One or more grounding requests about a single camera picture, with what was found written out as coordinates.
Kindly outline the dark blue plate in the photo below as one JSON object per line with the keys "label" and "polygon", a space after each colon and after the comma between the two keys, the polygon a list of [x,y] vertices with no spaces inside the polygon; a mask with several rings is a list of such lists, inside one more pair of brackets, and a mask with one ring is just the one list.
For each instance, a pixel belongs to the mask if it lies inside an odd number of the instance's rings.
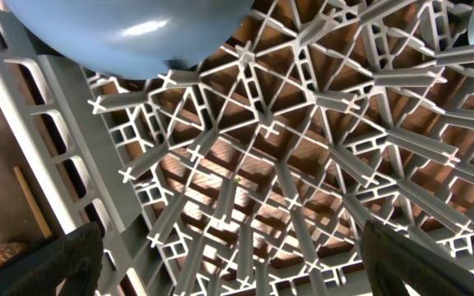
{"label": "dark blue plate", "polygon": [[209,57],[253,0],[6,0],[35,36],[90,70],[145,80]]}

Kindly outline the grey dishwasher rack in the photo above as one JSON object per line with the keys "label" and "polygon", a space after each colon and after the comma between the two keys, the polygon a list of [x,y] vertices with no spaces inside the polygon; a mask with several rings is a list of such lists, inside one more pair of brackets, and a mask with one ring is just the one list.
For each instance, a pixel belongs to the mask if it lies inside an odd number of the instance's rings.
{"label": "grey dishwasher rack", "polygon": [[474,273],[474,1],[253,1],[154,78],[63,56],[0,2],[0,108],[99,295],[366,295],[363,225]]}

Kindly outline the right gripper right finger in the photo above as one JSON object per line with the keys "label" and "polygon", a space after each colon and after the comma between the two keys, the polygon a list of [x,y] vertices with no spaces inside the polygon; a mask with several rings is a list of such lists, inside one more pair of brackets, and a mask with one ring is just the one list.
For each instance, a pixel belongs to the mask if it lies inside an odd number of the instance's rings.
{"label": "right gripper right finger", "polygon": [[474,274],[378,221],[365,223],[360,253],[374,295],[472,295]]}

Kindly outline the wooden chopstick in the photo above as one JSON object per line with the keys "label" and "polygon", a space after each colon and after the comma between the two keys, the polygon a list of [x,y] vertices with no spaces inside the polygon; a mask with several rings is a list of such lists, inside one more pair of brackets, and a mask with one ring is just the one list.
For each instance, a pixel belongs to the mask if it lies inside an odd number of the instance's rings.
{"label": "wooden chopstick", "polygon": [[18,183],[20,184],[21,190],[24,193],[26,201],[27,201],[27,203],[30,207],[30,210],[32,211],[33,216],[35,217],[35,221],[36,221],[37,225],[39,226],[39,229],[40,229],[41,233],[43,234],[43,236],[45,238],[51,238],[53,236],[53,233],[52,233],[49,225],[47,224],[47,221],[44,218],[44,215],[43,215],[41,209],[39,208],[39,206],[36,202],[36,199],[35,199],[32,191],[30,190],[30,187],[28,186],[28,183],[27,183],[23,173],[21,172],[21,170],[18,166],[15,166],[13,168],[13,171],[14,171],[14,174],[16,175]]}

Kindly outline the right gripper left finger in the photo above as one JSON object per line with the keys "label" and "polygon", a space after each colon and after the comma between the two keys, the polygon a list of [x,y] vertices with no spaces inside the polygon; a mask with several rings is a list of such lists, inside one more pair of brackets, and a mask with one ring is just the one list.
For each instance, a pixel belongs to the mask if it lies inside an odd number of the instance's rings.
{"label": "right gripper left finger", "polygon": [[103,255],[100,226],[86,223],[0,265],[0,295],[92,296]]}

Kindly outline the brown walnut cookie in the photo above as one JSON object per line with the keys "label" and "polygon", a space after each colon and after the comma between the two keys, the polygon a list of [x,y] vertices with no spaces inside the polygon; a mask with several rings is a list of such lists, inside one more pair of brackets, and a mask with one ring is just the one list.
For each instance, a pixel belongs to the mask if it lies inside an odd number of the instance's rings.
{"label": "brown walnut cookie", "polygon": [[26,243],[10,242],[0,246],[0,266],[28,249]]}

